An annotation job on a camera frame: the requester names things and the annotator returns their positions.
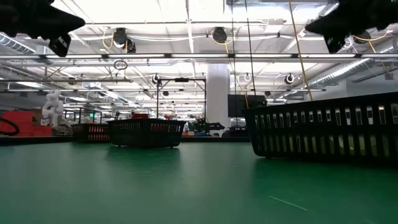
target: table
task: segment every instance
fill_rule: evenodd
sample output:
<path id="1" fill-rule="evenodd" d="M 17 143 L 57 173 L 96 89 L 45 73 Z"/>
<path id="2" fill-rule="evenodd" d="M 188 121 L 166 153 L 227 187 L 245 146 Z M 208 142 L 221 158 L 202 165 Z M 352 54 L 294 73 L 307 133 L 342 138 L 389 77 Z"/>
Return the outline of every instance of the table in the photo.
<path id="1" fill-rule="evenodd" d="M 0 223 L 396 223 L 398 172 L 267 160 L 250 143 L 0 147 Z"/>

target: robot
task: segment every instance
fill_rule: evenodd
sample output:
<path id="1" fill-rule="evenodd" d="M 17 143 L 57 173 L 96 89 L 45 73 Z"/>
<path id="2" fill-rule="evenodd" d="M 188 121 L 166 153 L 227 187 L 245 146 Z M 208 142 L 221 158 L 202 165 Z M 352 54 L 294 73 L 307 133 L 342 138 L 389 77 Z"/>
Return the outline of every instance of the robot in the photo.
<path id="1" fill-rule="evenodd" d="M 63 103 L 59 100 L 60 94 L 60 90 L 52 90 L 45 97 L 46 102 L 42 110 L 41 126 L 58 126 L 58 115 L 63 113 Z"/>

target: ceiling pipe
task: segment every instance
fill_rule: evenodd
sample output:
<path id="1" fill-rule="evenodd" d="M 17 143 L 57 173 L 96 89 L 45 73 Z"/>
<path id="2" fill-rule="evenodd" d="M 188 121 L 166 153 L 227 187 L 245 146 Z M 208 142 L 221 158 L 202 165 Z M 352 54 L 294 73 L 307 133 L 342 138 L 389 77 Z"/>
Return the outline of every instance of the ceiling pipe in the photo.
<path id="1" fill-rule="evenodd" d="M 378 49 L 381 49 L 378 53 L 383 54 L 396 54 L 398 53 L 398 39 L 397 36 L 395 36 L 392 40 L 387 40 L 383 42 L 382 44 L 379 44 L 377 46 Z M 366 54 L 373 54 L 374 52 L 372 50 L 366 51 Z M 328 85 L 331 83 L 337 83 L 341 80 L 344 80 L 352 75 L 357 74 L 360 71 L 363 71 L 363 69 L 366 69 L 366 66 L 369 68 L 373 67 L 376 64 L 375 60 L 370 59 L 370 58 L 364 58 L 360 60 L 356 60 L 351 63 L 342 63 L 339 64 L 317 76 L 312 78 L 310 80 L 310 86 L 315 86 L 315 85 Z M 305 88 L 304 84 L 298 85 L 295 87 L 295 90 L 300 90 Z"/>
<path id="2" fill-rule="evenodd" d="M 23 43 L 14 40 L 13 38 L 0 33 L 0 44 L 6 47 L 9 47 L 12 50 L 15 50 L 21 54 L 24 55 L 32 55 L 32 54 L 36 54 L 36 50 L 24 45 Z M 51 60 L 40 60 L 42 63 L 45 63 L 46 65 L 51 65 L 53 63 L 53 61 Z"/>

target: fluorescent light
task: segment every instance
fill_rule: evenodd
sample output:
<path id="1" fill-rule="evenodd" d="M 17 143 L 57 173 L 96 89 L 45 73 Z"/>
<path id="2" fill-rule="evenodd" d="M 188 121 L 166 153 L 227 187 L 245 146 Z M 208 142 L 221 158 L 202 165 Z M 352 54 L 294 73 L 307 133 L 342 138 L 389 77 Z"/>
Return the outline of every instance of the fluorescent light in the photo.
<path id="1" fill-rule="evenodd" d="M 48 55 L 46 56 L 48 59 L 63 59 L 63 58 L 77 58 L 77 59 L 92 59 L 92 58 L 102 58 L 102 55 L 67 55 L 66 57 L 59 57 L 57 55 Z"/>
<path id="2" fill-rule="evenodd" d="M 82 102 L 89 101 L 89 100 L 87 100 L 86 98 L 83 98 L 83 97 L 70 97 L 70 99 L 76 100 L 76 101 L 82 101 Z"/>
<path id="3" fill-rule="evenodd" d="M 228 54 L 172 54 L 173 58 L 228 58 Z"/>
<path id="4" fill-rule="evenodd" d="M 302 57 L 309 58 L 351 58 L 355 57 L 355 54 L 308 54 L 302 55 Z"/>
<path id="5" fill-rule="evenodd" d="M 13 92 L 32 92 L 32 91 L 40 91 L 40 90 L 7 90 L 7 91 L 13 91 Z"/>
<path id="6" fill-rule="evenodd" d="M 164 58 L 164 54 L 112 54 L 109 58 Z"/>
<path id="7" fill-rule="evenodd" d="M 0 59 L 40 59 L 38 55 L 0 55 Z"/>
<path id="8" fill-rule="evenodd" d="M 42 88 L 43 86 L 37 83 L 32 83 L 32 82 L 17 82 L 20 85 L 24 85 L 24 86 L 29 86 L 32 88 Z"/>
<path id="9" fill-rule="evenodd" d="M 253 58 L 291 58 L 292 54 L 236 54 L 237 58 L 249 58 L 252 56 Z"/>
<path id="10" fill-rule="evenodd" d="M 398 54 L 363 54 L 362 58 L 396 58 Z"/>
<path id="11" fill-rule="evenodd" d="M 107 50 L 105 50 L 105 49 L 100 49 L 100 51 L 102 51 L 102 52 L 105 52 L 105 53 L 109 54 L 109 52 L 108 52 Z"/>

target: floor marking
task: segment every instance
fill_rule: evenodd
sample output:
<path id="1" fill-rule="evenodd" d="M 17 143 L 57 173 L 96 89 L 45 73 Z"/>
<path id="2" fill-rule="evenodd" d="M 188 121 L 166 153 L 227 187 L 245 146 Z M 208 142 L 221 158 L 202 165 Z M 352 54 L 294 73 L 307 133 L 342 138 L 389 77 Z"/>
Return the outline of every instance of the floor marking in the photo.
<path id="1" fill-rule="evenodd" d="M 275 197 L 272 197 L 272 196 L 268 196 L 268 197 L 270 197 L 270 198 L 272 198 L 272 199 L 274 199 L 274 200 L 277 200 L 277 201 L 280 201 L 280 202 L 286 203 L 286 204 L 288 204 L 288 205 L 294 206 L 294 207 L 296 207 L 296 208 L 302 209 L 302 210 L 304 210 L 304 211 L 306 211 L 306 212 L 308 211 L 307 209 L 305 209 L 305 208 L 303 208 L 303 207 L 300 207 L 300 206 L 298 206 L 298 205 L 295 205 L 295 204 L 293 204 L 293 203 L 286 202 L 286 201 L 284 201 L 284 200 L 277 199 L 277 198 L 275 198 Z"/>

